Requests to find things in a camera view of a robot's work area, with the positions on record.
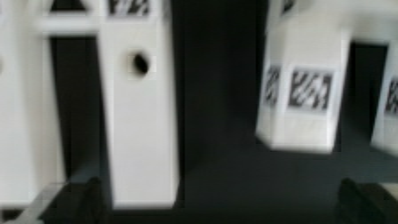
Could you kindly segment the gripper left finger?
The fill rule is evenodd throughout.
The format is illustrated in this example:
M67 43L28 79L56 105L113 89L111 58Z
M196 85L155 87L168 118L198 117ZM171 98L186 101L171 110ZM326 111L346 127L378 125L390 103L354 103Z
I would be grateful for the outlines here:
M51 184L12 224L109 224L100 178Z

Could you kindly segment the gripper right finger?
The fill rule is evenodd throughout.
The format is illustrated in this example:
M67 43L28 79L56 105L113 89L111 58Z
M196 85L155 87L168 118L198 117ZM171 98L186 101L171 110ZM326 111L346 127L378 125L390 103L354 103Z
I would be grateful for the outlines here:
M398 224L398 183L342 180L337 224Z

